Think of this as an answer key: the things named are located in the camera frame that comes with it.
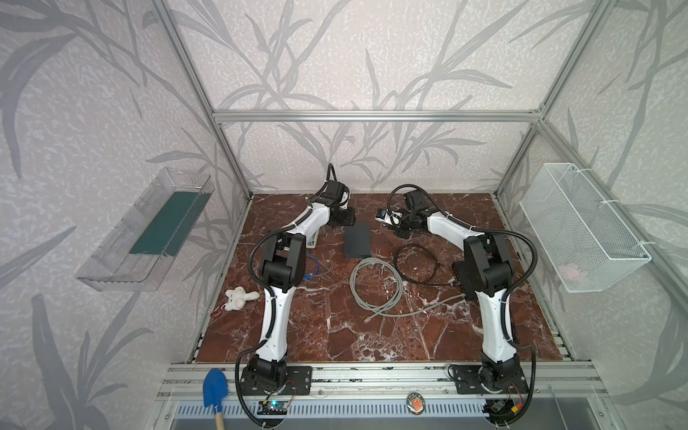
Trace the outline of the dark grey network switch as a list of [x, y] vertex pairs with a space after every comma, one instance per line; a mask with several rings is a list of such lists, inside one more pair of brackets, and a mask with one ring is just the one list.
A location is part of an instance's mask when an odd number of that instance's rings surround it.
[[371, 256], [370, 226], [357, 223], [344, 228], [344, 255], [349, 259], [365, 259]]

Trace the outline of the black ribbed router box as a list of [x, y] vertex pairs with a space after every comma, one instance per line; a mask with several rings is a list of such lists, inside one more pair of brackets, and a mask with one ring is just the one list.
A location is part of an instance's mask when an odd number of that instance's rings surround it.
[[474, 287], [471, 285], [464, 262], [455, 262], [451, 266], [465, 299], [470, 302], [477, 301], [478, 298]]

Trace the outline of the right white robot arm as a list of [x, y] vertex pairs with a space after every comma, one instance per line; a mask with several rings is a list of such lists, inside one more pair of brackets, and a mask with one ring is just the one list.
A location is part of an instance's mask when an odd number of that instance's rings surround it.
[[[539, 256], [535, 244], [521, 233], [506, 229], [484, 229], [453, 216], [435, 198], [419, 186], [408, 188], [405, 210], [393, 211], [392, 200], [376, 212], [376, 220], [400, 238], [414, 231], [426, 231], [463, 252], [463, 259], [453, 265], [467, 299], [478, 301], [483, 324], [481, 368], [478, 381], [483, 389], [500, 393], [524, 381], [518, 351], [525, 349], [512, 336], [510, 296], [525, 283], [537, 267]], [[519, 279], [514, 278], [514, 264], [507, 244], [512, 237], [531, 251], [530, 266]]]

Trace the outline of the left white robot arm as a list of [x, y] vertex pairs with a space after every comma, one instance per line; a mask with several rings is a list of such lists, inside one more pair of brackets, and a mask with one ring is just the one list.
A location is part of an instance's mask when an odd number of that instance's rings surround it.
[[350, 191], [342, 182], [328, 179], [306, 200], [306, 209], [295, 220], [265, 235], [254, 247], [248, 262], [251, 278], [264, 291], [264, 314], [259, 344], [238, 354], [238, 361], [251, 353], [247, 366], [236, 379], [242, 393], [253, 389], [277, 392], [288, 379], [288, 319], [296, 288], [306, 272], [306, 245], [320, 228], [349, 227], [355, 212], [349, 207]]

